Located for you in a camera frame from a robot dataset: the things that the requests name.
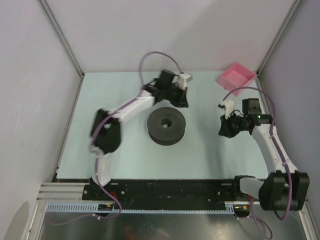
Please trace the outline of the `black cable spool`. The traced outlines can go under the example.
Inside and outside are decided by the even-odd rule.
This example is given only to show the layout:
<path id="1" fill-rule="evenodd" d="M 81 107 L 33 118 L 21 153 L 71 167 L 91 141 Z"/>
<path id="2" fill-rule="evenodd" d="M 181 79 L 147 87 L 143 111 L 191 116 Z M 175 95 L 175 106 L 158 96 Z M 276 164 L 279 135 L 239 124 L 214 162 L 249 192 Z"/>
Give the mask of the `black cable spool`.
<path id="1" fill-rule="evenodd" d="M 185 117 L 172 107 L 157 108 L 149 115 L 146 124 L 150 138 L 161 146 L 175 145 L 185 135 Z"/>

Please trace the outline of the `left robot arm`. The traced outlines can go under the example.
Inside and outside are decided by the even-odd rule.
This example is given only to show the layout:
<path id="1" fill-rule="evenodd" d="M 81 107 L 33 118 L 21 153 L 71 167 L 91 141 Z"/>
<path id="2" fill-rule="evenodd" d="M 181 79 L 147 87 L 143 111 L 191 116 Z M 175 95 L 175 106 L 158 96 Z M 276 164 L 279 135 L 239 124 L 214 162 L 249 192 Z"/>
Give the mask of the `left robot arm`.
<path id="1" fill-rule="evenodd" d="M 159 76 L 144 84 L 137 96 L 123 103 L 117 109 L 99 109 L 95 113 L 90 132 L 89 151 L 95 154 L 94 175 L 96 183 L 93 194 L 100 200 L 110 196 L 107 185 L 111 179 L 112 154 L 119 148 L 122 140 L 122 125 L 141 112 L 166 100 L 177 108 L 187 108 L 187 82 L 193 76 L 187 72 L 178 74 L 163 69 Z"/>

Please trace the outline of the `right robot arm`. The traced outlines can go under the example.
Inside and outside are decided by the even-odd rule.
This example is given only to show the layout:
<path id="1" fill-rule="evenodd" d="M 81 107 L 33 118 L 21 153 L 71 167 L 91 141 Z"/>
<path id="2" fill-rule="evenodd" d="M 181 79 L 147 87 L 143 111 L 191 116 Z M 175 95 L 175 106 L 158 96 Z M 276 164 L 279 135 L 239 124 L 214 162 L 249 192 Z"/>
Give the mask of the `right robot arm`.
<path id="1" fill-rule="evenodd" d="M 257 143 L 267 167 L 268 177 L 264 180 L 240 175 L 234 178 L 231 196 L 242 201 L 251 196 L 257 199 L 265 211 L 300 211 L 303 208 L 310 178 L 299 172 L 285 152 L 272 124 L 273 118 L 263 114 L 259 99 L 242 101 L 242 114 L 237 115 L 232 100 L 222 100 L 218 107 L 224 110 L 220 117 L 219 136 L 233 138 L 240 132 L 248 132 Z"/>

